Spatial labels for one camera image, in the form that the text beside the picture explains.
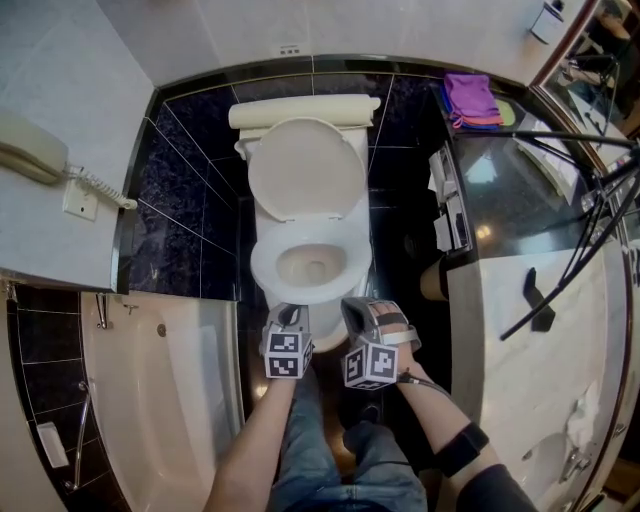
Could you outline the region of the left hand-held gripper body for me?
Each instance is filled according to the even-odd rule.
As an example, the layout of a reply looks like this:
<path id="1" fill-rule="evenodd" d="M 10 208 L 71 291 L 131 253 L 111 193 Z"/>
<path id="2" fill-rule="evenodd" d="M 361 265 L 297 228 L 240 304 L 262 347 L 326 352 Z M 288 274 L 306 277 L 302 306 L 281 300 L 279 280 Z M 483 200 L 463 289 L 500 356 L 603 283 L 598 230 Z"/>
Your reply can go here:
<path id="1" fill-rule="evenodd" d="M 272 323 L 263 330 L 260 352 L 269 379 L 302 379 L 313 354 L 313 341 L 299 328 Z"/>

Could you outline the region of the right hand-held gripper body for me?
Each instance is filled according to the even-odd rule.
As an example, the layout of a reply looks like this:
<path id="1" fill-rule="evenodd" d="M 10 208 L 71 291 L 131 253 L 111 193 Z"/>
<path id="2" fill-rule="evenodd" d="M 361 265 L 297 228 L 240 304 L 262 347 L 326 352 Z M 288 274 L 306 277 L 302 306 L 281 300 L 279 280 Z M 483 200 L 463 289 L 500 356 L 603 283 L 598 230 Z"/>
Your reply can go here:
<path id="1" fill-rule="evenodd" d="M 412 326 L 390 334 L 376 331 L 359 334 L 343 358 L 344 385 L 369 391 L 394 384 L 398 378 L 398 347 L 405 343 L 411 343 L 413 350 L 421 347 Z"/>

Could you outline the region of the person's right hand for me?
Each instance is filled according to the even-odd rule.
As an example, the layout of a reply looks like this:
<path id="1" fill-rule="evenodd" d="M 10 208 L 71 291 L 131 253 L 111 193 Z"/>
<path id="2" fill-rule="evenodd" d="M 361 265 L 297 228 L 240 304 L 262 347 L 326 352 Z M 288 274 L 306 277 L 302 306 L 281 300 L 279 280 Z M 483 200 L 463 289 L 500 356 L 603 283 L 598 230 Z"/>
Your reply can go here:
<path id="1" fill-rule="evenodd" d="M 391 301 L 378 301 L 370 309 L 375 317 L 380 342 L 387 346 L 403 343 L 408 323 L 399 307 Z"/>

